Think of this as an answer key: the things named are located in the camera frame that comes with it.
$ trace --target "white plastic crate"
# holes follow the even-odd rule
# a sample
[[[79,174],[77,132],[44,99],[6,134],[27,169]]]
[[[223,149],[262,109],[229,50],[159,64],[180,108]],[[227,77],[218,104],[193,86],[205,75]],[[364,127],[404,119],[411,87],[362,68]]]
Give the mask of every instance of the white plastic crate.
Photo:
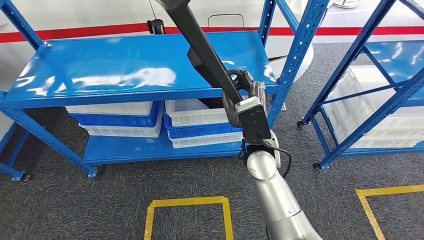
[[[0,112],[0,141],[3,139],[6,133],[9,132],[13,123],[14,121],[12,119]]]
[[[346,75],[328,95],[328,100],[388,85],[375,66],[350,66]],[[323,106],[338,143],[353,133],[380,108],[394,89],[332,102]],[[387,116],[351,148],[413,147],[424,140],[424,106],[402,107]]]
[[[137,137],[137,138],[158,138],[162,127],[162,114],[159,111],[154,127],[132,127],[132,126],[88,126],[79,125],[93,136],[115,136],[115,137]]]
[[[209,109],[198,99],[167,100],[165,108],[174,127],[228,123],[224,108]]]
[[[242,132],[232,132],[232,133],[223,133],[223,134],[215,134],[215,135],[174,138],[169,140],[172,141],[172,147],[175,149],[178,149],[178,148],[187,148],[187,147],[195,147],[195,146],[202,146],[202,145],[239,142],[242,140],[242,138],[243,138]]]
[[[412,148],[423,139],[374,139],[361,137],[360,140],[351,146],[353,149],[366,148]]]
[[[117,114],[146,116],[152,110],[152,101],[92,104],[66,106],[66,110],[73,114]]]

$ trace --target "plastic bin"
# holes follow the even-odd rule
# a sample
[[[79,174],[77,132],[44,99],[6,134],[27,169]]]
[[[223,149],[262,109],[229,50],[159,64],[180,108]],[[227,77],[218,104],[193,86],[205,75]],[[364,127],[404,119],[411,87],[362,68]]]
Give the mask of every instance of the plastic bin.
[[[175,149],[178,148],[187,148],[195,147],[202,145],[212,145],[212,144],[224,144],[239,142],[243,138],[242,132],[232,132],[232,133],[223,133],[215,135],[206,135],[206,136],[195,136],[195,137],[185,137],[185,138],[169,138],[172,141],[172,147]]]
[[[163,111],[163,122],[170,139],[191,138],[206,135],[239,133],[241,128],[233,127],[230,123],[214,123],[193,126],[172,126],[171,118]]]
[[[3,139],[6,133],[9,132],[13,123],[14,121],[12,119],[0,112],[0,141]]]
[[[386,86],[389,83],[375,66],[350,66],[328,99]],[[323,106],[338,143],[353,133],[380,108],[394,89],[328,103]],[[401,107],[383,119],[351,148],[413,147],[424,140],[424,106]]]
[[[69,115],[76,118],[79,124],[84,126],[117,126],[117,127],[143,127],[152,128],[156,124],[156,118],[164,109],[163,101],[154,101],[147,115],[120,115],[120,114],[88,114],[73,113]]]
[[[174,127],[228,123],[224,108],[209,109],[197,99],[167,100],[165,109]]]
[[[162,114],[160,111],[156,117],[154,127],[131,127],[131,126],[92,126],[79,125],[93,136],[115,136],[115,137],[137,137],[137,138],[157,138],[161,133]]]
[[[351,146],[353,149],[365,148],[412,148],[423,139],[373,139],[362,137]]]
[[[66,106],[66,110],[73,114],[116,114],[116,115],[149,115],[153,102],[125,102]]]

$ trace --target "blue shelf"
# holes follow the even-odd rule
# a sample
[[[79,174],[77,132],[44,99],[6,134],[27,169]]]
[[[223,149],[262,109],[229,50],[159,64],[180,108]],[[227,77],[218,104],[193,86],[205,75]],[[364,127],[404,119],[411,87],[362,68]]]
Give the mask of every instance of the blue shelf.
[[[386,148],[349,148],[341,156],[355,157],[376,154],[407,154],[424,153],[424,141],[419,142],[414,147],[386,147]]]
[[[424,68],[424,40],[368,42],[364,52],[391,84],[409,80]],[[424,88],[407,106],[424,106]]]
[[[158,138],[90,136],[82,162],[115,164],[136,161],[235,156],[241,142],[173,148],[167,129],[162,125]]]
[[[227,69],[246,69],[277,92],[257,31],[206,34]],[[51,40],[3,100],[13,108],[220,97],[187,58],[181,34]]]

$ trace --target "yellow floor line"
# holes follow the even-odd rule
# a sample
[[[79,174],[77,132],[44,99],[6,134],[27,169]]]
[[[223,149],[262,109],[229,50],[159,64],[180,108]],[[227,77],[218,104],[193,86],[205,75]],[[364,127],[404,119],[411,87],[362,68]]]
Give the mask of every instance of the yellow floor line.
[[[391,186],[391,187],[380,187],[380,188],[370,188],[370,189],[356,189],[355,192],[359,198],[360,203],[362,204],[363,210],[365,211],[366,216],[368,217],[369,223],[374,229],[374,233],[377,236],[378,240],[386,240],[384,234],[379,226],[379,223],[374,216],[373,211],[371,210],[370,205],[368,204],[367,198],[370,196],[382,196],[382,195],[392,195],[392,194],[407,194],[407,193],[417,193],[424,192],[424,184],[420,185],[408,185],[408,186]]]
[[[191,197],[191,198],[176,198],[153,200],[150,205],[155,207],[175,207],[175,206],[190,206],[202,204],[221,204],[225,197],[223,196],[206,196],[206,197]]]
[[[231,224],[230,202],[224,197],[222,201],[222,211],[224,213],[225,239],[233,240],[233,226]]]
[[[356,189],[356,194],[358,196],[381,196],[381,195],[390,195],[390,194],[407,194],[407,193],[416,193],[424,192],[424,184],[420,185],[409,185],[409,186],[391,186],[391,187],[381,187],[381,188],[371,188],[371,189]]]
[[[371,210],[370,205],[368,204],[367,199],[364,196],[358,196],[360,203],[362,204],[363,210],[365,211],[366,216],[368,217],[369,223],[372,226],[372,229],[374,229],[374,233],[377,236],[378,240],[386,240],[384,237],[384,234],[379,226],[379,223],[376,220],[376,217],[374,216],[373,211]]]
[[[152,239],[155,208],[204,205],[204,204],[222,204],[222,211],[224,215],[224,226],[225,226],[225,238],[226,240],[233,240],[234,237],[233,237],[233,226],[231,223],[230,202],[228,198],[224,196],[161,199],[161,200],[151,201],[150,205],[147,208],[143,239],[144,240]]]

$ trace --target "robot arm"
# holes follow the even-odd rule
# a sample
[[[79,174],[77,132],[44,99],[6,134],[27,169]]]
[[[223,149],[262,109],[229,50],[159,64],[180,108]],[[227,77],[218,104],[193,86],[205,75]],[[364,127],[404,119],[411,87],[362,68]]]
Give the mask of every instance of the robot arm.
[[[285,151],[278,148],[275,134],[269,128],[261,83],[255,84],[245,70],[224,67],[190,11],[190,0],[156,1],[190,44],[187,56],[193,67],[213,88],[222,88],[221,98],[228,121],[243,130],[242,152],[254,180],[256,198],[270,239],[321,240],[277,171],[280,163],[277,151]],[[249,98],[243,100],[238,90],[247,91]]]

